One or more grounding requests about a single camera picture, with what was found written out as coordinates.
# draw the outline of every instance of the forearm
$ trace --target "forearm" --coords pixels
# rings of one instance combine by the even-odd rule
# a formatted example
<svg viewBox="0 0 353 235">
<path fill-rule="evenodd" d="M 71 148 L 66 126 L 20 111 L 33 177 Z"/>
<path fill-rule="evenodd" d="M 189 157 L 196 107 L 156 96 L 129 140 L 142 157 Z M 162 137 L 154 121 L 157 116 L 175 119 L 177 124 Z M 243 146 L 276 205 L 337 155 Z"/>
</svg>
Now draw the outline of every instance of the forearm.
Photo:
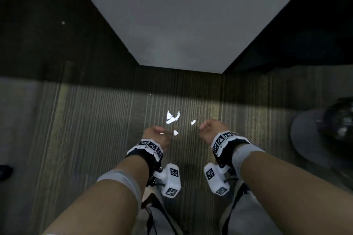
<svg viewBox="0 0 353 235">
<path fill-rule="evenodd" d="M 284 234 L 353 234 L 353 196 L 263 152 L 252 152 L 241 177 Z"/>
<path fill-rule="evenodd" d="M 143 158 L 127 157 L 114 170 L 133 177 L 143 195 L 149 175 Z M 102 180 L 84 192 L 44 234 L 130 234 L 137 211 L 136 197 L 129 188 L 114 180 Z"/>
</svg>

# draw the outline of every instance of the hand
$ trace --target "hand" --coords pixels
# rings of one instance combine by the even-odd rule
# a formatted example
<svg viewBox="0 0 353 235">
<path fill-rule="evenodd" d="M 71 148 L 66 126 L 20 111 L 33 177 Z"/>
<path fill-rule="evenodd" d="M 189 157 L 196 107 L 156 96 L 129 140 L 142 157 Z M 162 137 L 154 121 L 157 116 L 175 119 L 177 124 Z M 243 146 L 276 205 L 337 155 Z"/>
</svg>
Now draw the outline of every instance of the hand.
<svg viewBox="0 0 353 235">
<path fill-rule="evenodd" d="M 218 133 L 228 130 L 228 127 L 221 121 L 208 119 L 200 126 L 200 138 L 211 145 Z"/>
<path fill-rule="evenodd" d="M 168 135 L 168 130 L 160 126 L 151 126 L 143 132 L 143 139 L 153 139 L 159 145 L 161 145 L 162 150 L 166 151 L 170 141 L 170 135 Z"/>
</svg>

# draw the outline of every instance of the pants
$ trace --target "pants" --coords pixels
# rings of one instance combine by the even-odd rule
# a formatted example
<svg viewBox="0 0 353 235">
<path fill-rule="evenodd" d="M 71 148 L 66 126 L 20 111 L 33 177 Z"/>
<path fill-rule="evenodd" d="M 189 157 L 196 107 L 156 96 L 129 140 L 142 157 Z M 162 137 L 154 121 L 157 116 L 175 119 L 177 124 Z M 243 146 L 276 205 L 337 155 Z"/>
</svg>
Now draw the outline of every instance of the pants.
<svg viewBox="0 0 353 235">
<path fill-rule="evenodd" d="M 133 235 L 181 235 L 183 231 L 168 215 L 155 188 L 146 188 L 142 209 L 137 216 Z M 232 203 L 220 219 L 221 235 L 282 234 L 247 185 L 238 181 Z"/>
</svg>

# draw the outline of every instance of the carpeted floor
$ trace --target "carpeted floor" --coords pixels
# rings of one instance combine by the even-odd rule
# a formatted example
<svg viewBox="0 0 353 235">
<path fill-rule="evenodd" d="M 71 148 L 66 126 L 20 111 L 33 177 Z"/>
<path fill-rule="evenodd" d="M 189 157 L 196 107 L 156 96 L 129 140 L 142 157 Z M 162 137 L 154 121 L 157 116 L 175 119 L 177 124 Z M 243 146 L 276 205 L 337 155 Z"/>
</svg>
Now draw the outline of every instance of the carpeted floor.
<svg viewBox="0 0 353 235">
<path fill-rule="evenodd" d="M 179 166 L 182 190 L 167 210 L 189 234 L 218 234 L 231 194 L 208 189 L 213 156 L 200 123 L 220 119 L 301 166 L 291 119 L 330 104 L 352 77 L 350 66 L 267 76 L 141 67 L 90 0 L 0 1 L 0 163 L 15 168 L 0 183 L 0 234 L 42 232 L 152 124 L 179 132 L 163 161 Z M 167 110 L 180 110 L 179 121 L 167 125 Z"/>
</svg>

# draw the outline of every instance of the white elastic band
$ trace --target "white elastic band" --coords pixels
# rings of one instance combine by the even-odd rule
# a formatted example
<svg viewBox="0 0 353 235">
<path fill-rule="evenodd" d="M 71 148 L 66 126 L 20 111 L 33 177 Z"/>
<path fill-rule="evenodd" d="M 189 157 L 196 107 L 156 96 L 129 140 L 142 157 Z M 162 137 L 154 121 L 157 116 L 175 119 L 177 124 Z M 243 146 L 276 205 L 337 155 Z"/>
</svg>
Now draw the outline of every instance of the white elastic band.
<svg viewBox="0 0 353 235">
<path fill-rule="evenodd" d="M 232 156 L 232 164 L 233 164 L 234 169 L 236 170 L 236 175 L 240 180 L 242 180 L 241 175 L 240 175 L 241 164 L 249 156 L 249 154 L 253 151 L 265 152 L 253 144 L 244 144 L 243 146 L 238 148 Z"/>
<path fill-rule="evenodd" d="M 104 180 L 104 179 L 111 179 L 118 181 L 122 184 L 124 184 L 126 187 L 128 187 L 132 193 L 136 196 L 137 200 L 137 212 L 140 211 L 141 209 L 141 191 L 140 187 L 136 183 L 133 177 L 127 175 L 123 170 L 113 170 L 105 173 L 104 175 L 101 175 L 98 181 Z"/>
</svg>

